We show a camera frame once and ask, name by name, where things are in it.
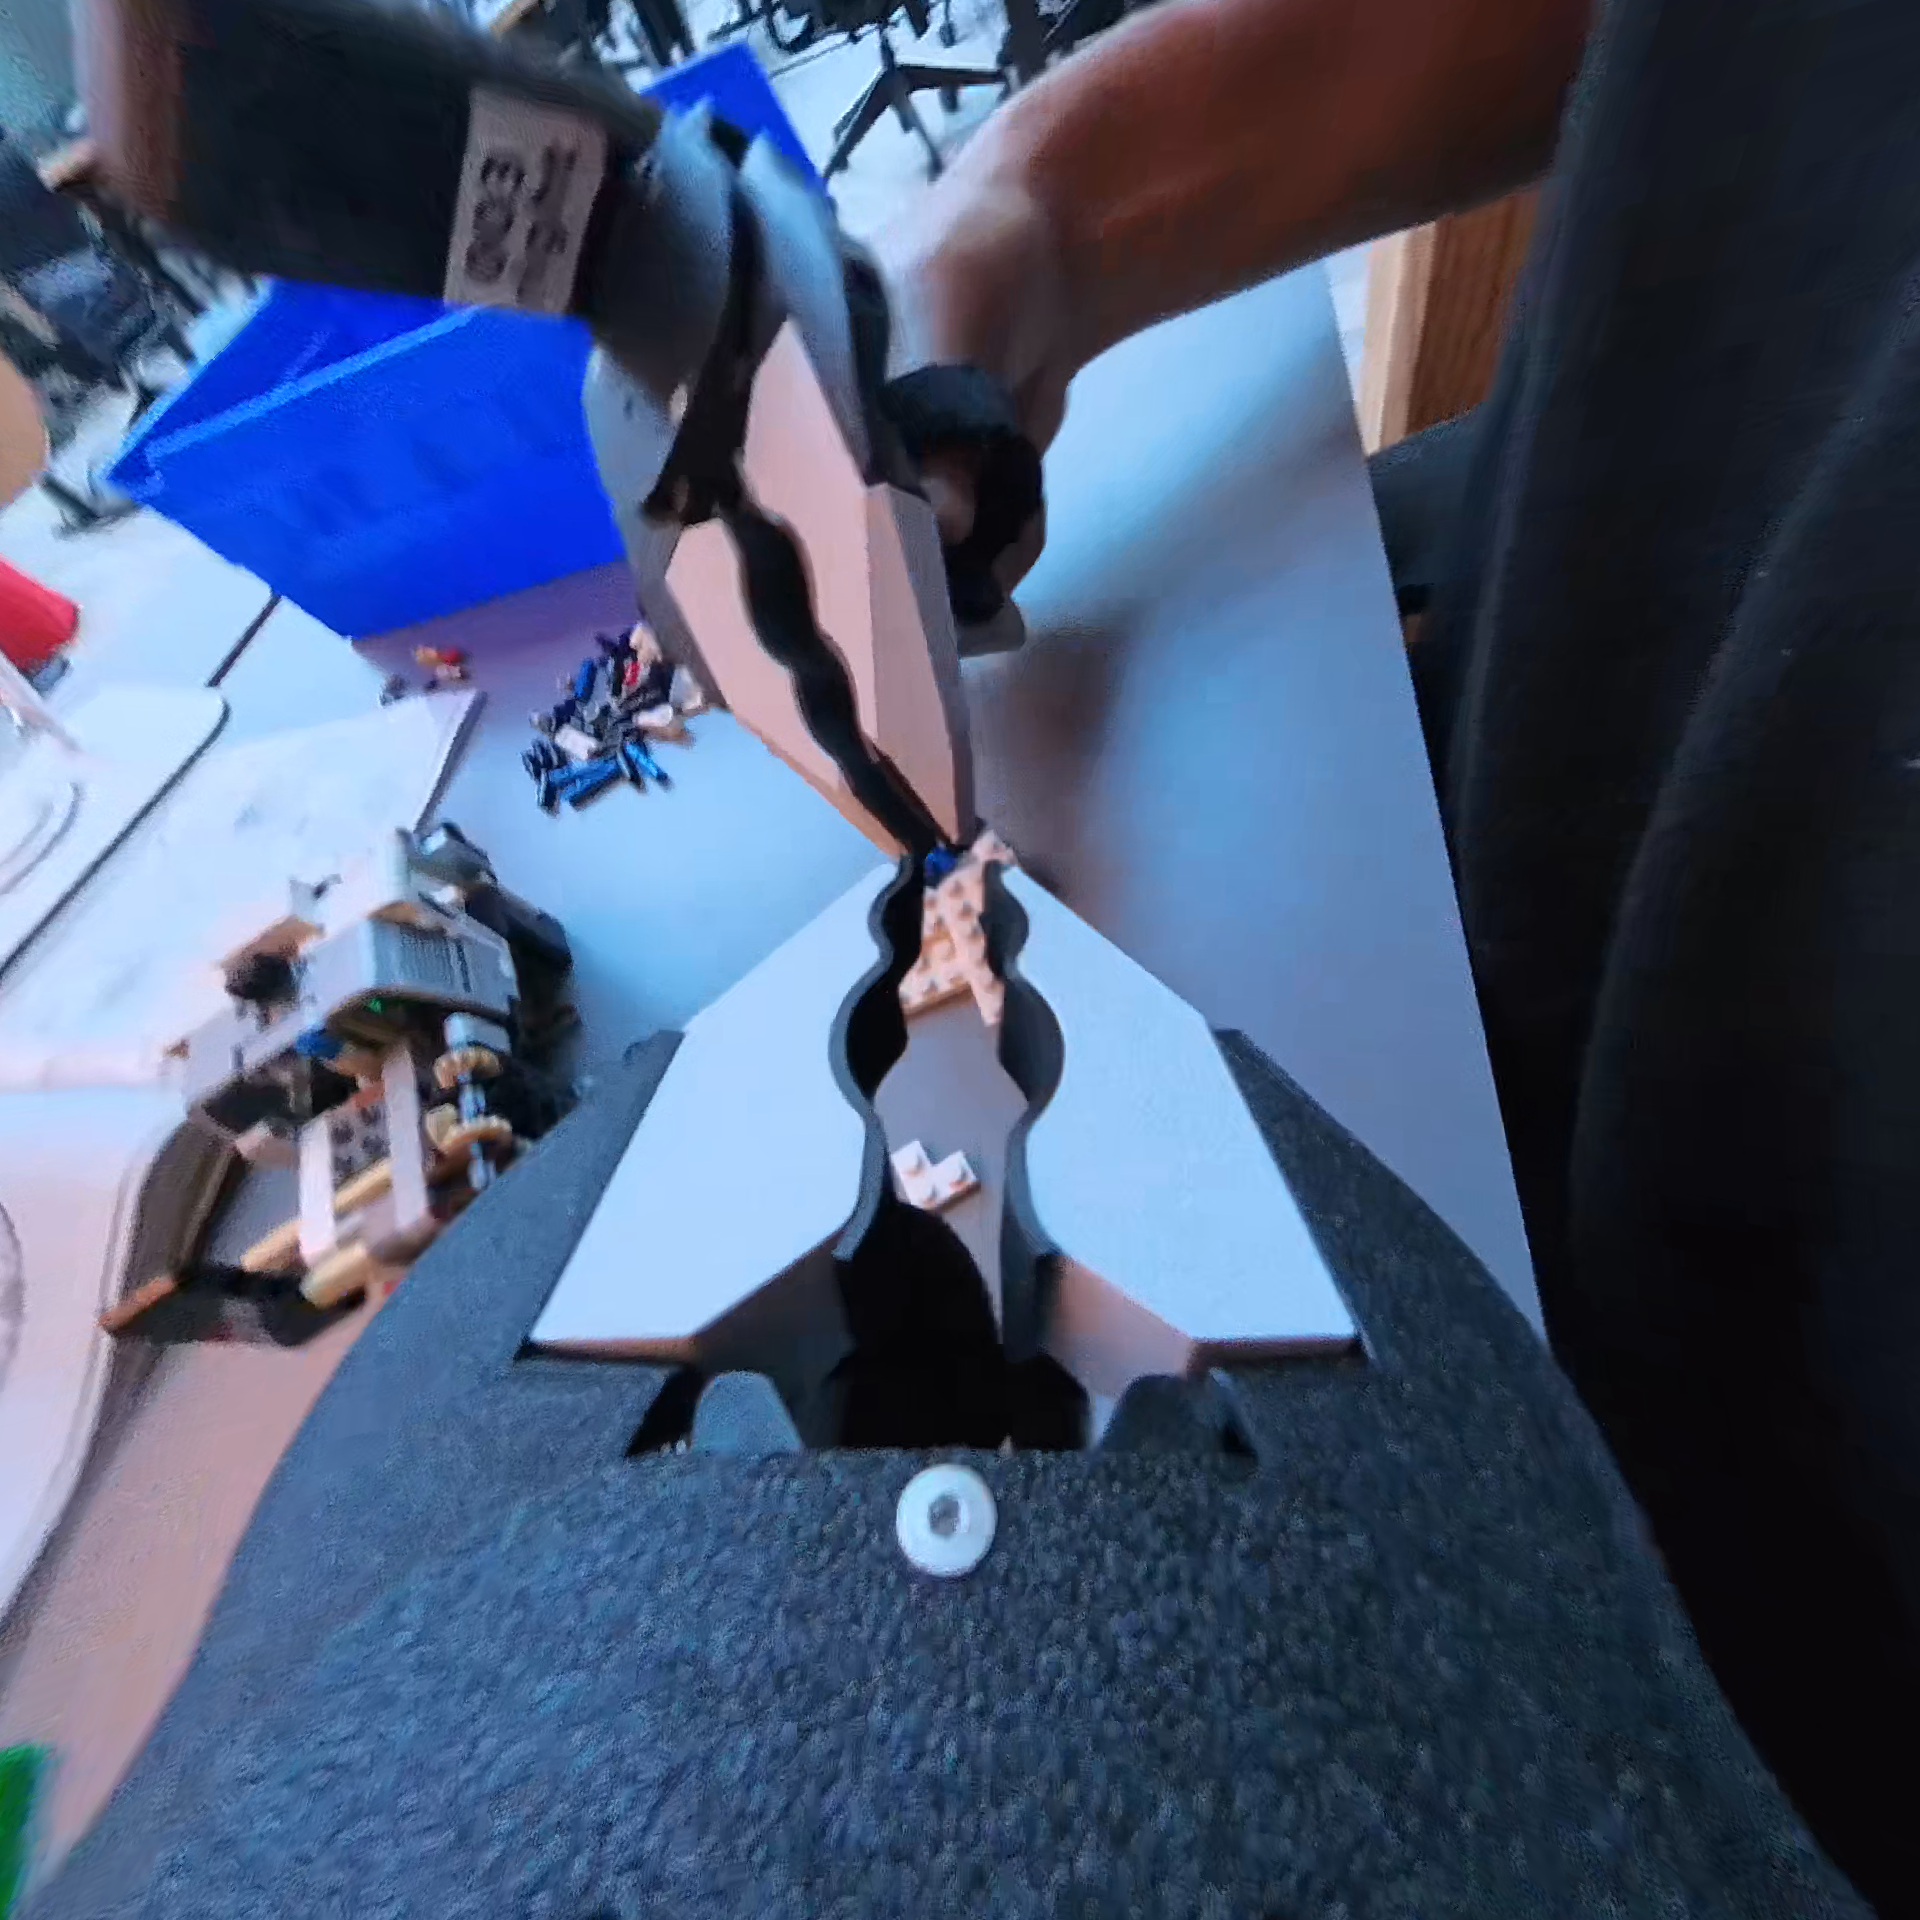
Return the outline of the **pile of small lego pieces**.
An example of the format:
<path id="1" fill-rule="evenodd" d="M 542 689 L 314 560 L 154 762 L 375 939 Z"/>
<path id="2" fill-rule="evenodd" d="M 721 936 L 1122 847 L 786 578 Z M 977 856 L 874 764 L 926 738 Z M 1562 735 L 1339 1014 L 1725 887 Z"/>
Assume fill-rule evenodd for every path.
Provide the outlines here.
<path id="1" fill-rule="evenodd" d="M 620 790 L 673 794 L 663 752 L 687 751 L 693 721 L 709 707 L 707 686 L 666 651 L 644 617 L 597 634 L 561 679 L 556 702 L 530 715 L 518 767 L 534 804 L 556 819 Z"/>

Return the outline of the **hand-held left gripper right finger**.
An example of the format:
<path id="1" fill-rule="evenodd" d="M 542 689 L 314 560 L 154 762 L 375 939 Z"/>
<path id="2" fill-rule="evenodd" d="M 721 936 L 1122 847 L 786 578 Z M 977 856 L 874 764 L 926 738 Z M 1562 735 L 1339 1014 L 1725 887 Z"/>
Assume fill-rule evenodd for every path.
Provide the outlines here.
<path id="1" fill-rule="evenodd" d="M 1002 1330 L 1084 1387 L 1355 1354 L 1359 1330 L 1210 1022 L 1020 870 L 983 887 Z"/>

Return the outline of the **blue plastic bin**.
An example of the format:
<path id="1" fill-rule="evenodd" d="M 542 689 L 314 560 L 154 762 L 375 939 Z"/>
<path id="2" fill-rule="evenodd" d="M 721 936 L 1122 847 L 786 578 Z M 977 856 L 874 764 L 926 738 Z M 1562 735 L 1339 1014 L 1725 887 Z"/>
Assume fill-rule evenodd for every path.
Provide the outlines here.
<path id="1" fill-rule="evenodd" d="M 709 104 L 826 186 L 743 48 L 637 95 Z M 354 640 L 621 553 L 586 424 L 586 327 L 246 278 L 254 316 L 111 468 L 137 504 Z"/>

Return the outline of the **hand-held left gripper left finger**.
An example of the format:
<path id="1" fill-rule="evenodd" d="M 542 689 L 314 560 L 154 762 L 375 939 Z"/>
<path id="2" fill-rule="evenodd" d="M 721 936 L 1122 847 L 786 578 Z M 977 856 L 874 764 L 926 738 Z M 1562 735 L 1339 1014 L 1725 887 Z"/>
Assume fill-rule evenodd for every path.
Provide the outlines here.
<path id="1" fill-rule="evenodd" d="M 884 1184 L 913 866 L 877 866 L 694 1015 L 530 1329 L 543 1354 L 836 1366 Z"/>

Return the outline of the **clear glass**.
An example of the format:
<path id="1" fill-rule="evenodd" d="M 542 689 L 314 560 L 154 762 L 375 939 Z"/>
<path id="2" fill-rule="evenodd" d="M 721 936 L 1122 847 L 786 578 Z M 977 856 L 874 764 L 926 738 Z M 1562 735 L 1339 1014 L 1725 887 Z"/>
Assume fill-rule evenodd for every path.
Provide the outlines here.
<path id="1" fill-rule="evenodd" d="M 12 894 L 74 826 L 82 747 L 36 686 L 2 657 L 2 896 Z"/>

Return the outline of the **red box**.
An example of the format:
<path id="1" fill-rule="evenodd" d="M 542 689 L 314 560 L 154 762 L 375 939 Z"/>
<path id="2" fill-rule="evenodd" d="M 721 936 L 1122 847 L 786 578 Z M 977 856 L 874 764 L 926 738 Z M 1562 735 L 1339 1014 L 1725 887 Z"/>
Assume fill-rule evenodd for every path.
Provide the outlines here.
<path id="1" fill-rule="evenodd" d="M 78 607 L 59 591 L 0 563 L 2 655 L 26 678 L 57 662 L 81 628 Z"/>

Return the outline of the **white lego plate assembly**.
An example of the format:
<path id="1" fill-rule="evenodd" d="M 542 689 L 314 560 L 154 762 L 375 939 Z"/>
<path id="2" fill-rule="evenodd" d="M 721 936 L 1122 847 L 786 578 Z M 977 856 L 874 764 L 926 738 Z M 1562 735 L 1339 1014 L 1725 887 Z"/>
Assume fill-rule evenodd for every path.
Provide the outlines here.
<path id="1" fill-rule="evenodd" d="M 977 1015 L 990 1032 L 1002 1026 L 1003 984 L 996 975 L 986 914 L 986 878 L 993 866 L 1014 866 L 1011 851 L 994 830 L 983 830 L 964 851 L 961 870 L 922 894 L 922 947 L 899 987 L 901 1014 L 908 1022 L 956 1002 L 973 1002 Z"/>

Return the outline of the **white flat board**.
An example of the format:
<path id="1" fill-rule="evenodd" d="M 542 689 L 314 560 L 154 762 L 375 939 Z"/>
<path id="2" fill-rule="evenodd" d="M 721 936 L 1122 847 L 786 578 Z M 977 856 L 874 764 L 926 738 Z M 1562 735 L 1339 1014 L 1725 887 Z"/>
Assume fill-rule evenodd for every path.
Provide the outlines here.
<path id="1" fill-rule="evenodd" d="M 106 686 L 51 704 L 82 747 L 81 808 L 53 851 L 2 896 L 2 969 L 74 904 L 225 729 L 215 689 Z"/>

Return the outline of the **grey lego technic model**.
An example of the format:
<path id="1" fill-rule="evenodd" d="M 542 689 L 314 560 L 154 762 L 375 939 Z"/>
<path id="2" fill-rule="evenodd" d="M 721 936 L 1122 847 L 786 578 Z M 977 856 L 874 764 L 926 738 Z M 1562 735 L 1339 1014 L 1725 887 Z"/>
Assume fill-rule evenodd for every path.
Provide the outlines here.
<path id="1" fill-rule="evenodd" d="M 292 1154 L 295 1211 L 233 1262 L 180 1256 L 101 1330 L 295 1350 L 383 1294 L 573 1107 L 570 982 L 565 929 L 453 824 L 292 883 L 175 1057 L 191 1120 Z"/>

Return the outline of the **person's right hand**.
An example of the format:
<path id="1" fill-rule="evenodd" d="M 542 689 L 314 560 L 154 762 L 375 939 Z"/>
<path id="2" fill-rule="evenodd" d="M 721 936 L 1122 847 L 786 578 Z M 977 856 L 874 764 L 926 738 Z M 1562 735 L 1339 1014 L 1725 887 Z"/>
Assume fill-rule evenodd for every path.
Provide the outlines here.
<path id="1" fill-rule="evenodd" d="M 1079 371 L 1098 356 L 1094 310 L 1020 152 L 978 138 L 874 247 L 890 306 L 886 376 L 973 368 L 1046 450 Z"/>

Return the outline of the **person's black clothing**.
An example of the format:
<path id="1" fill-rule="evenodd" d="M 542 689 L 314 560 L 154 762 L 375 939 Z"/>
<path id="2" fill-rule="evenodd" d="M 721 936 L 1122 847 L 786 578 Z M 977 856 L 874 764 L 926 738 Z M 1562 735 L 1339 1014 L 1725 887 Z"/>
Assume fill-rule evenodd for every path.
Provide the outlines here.
<path id="1" fill-rule="evenodd" d="M 1916 1916 L 1917 4 L 1603 4 L 1413 647 L 1554 1346 Z"/>

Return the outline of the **black office chair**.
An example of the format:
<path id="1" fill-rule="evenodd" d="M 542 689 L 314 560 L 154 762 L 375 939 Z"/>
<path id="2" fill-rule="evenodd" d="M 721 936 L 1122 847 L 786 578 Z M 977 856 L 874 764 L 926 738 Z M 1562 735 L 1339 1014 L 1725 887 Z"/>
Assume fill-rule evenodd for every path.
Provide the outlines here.
<path id="1" fill-rule="evenodd" d="M 961 95 L 966 89 L 994 89 L 999 99 L 1013 91 L 1013 78 L 1002 67 L 923 64 L 899 57 L 890 27 L 870 27 L 877 47 L 877 74 L 858 95 L 853 106 L 833 123 L 833 152 L 820 167 L 820 178 L 835 183 L 853 162 L 858 148 L 894 116 L 926 158 L 926 176 L 943 174 L 943 152 L 922 120 L 919 96 L 931 95 L 946 113 L 957 113 Z"/>

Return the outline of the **lego instruction booklet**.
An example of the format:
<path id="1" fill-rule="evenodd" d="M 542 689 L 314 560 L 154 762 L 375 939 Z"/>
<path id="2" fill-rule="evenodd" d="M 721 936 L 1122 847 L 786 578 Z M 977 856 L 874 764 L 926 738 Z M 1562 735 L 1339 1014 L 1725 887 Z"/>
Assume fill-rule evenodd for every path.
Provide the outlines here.
<path id="1" fill-rule="evenodd" d="M 196 760 L 5 975 L 2 1091 L 162 1079 L 297 884 L 425 822 L 482 702 L 418 694 Z"/>

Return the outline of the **white printed parts bag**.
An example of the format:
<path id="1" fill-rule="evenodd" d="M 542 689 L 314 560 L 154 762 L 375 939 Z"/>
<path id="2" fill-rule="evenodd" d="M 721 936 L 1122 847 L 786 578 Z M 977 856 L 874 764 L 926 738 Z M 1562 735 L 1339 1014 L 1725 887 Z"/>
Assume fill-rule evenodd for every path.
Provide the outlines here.
<path id="1" fill-rule="evenodd" d="M 86 1465 L 111 1372 L 109 1307 L 203 1234 L 229 1154 L 170 1088 L 2 1098 L 2 1610 Z"/>

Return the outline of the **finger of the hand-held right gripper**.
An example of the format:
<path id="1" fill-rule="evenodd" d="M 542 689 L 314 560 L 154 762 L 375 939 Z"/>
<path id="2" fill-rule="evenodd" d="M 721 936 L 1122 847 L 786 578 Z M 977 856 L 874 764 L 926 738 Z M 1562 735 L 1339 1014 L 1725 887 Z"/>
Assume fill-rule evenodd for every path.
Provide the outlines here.
<path id="1" fill-rule="evenodd" d="M 853 735 L 820 738 L 763 616 L 734 718 L 881 851 L 966 843 L 973 754 L 940 524 L 923 494 L 867 476 L 797 321 L 758 364 L 738 473 L 741 504 L 795 553 L 807 636 L 847 694 L 830 715 Z"/>
<path id="2" fill-rule="evenodd" d="M 883 852 L 943 843 L 943 552 L 875 388 L 762 360 L 717 498 L 658 492 L 691 409 L 593 347 L 583 416 L 643 617 Z"/>

